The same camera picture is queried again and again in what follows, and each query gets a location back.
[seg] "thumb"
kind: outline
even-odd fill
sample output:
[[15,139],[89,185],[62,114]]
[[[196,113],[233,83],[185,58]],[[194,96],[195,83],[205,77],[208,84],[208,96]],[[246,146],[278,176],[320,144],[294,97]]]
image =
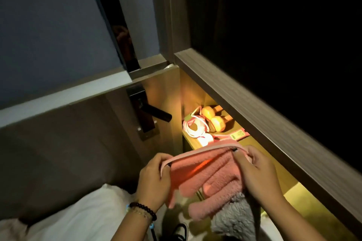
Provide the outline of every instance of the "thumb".
[[247,160],[246,156],[244,155],[244,153],[241,150],[237,150],[237,151],[233,152],[233,154],[234,154],[234,158],[240,165],[240,169],[243,172],[255,169],[253,164],[251,164],[249,162],[249,160]]
[[165,166],[162,169],[161,182],[163,182],[163,183],[171,182],[170,170],[171,170],[170,166]]

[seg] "person's left hand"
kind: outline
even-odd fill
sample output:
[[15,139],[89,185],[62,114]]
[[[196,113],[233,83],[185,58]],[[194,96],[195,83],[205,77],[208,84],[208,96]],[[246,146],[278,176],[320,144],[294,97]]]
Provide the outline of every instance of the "person's left hand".
[[138,203],[155,213],[165,203],[171,187],[170,167],[165,166],[160,176],[160,165],[172,155],[157,153],[139,173],[136,196]]

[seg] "sneaker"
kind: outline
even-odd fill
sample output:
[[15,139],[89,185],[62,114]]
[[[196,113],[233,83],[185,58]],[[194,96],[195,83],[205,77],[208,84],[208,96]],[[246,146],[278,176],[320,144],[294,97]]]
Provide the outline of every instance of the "sneaker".
[[179,223],[173,230],[173,233],[171,235],[171,240],[187,241],[188,235],[189,235],[189,232],[187,229],[187,225],[184,223]]

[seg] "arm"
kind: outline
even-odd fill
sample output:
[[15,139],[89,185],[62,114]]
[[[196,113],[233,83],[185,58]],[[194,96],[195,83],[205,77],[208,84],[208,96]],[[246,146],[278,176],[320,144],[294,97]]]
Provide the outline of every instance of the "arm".
[[251,164],[244,154],[234,152],[249,192],[273,220],[281,235],[289,241],[325,241],[284,198],[274,164],[253,146],[246,146]]
[[[140,174],[136,192],[137,202],[149,207],[155,213],[163,205],[168,197],[171,187],[170,167],[166,166],[160,177],[160,164],[172,156],[166,153],[158,153],[144,167]],[[142,209],[130,210],[111,241],[142,241],[146,235],[152,217]]]

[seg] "pink cloth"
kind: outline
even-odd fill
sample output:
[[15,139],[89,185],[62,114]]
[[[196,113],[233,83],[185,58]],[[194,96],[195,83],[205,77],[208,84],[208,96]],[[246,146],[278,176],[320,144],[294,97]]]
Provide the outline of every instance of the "pink cloth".
[[247,152],[232,140],[222,140],[200,149],[175,156],[162,163],[162,169],[171,165],[171,190],[167,206],[175,204],[174,192],[179,189],[184,197],[192,197],[201,187],[207,199],[189,205],[194,221],[218,212],[238,192],[242,191],[242,176],[232,154],[233,148]]

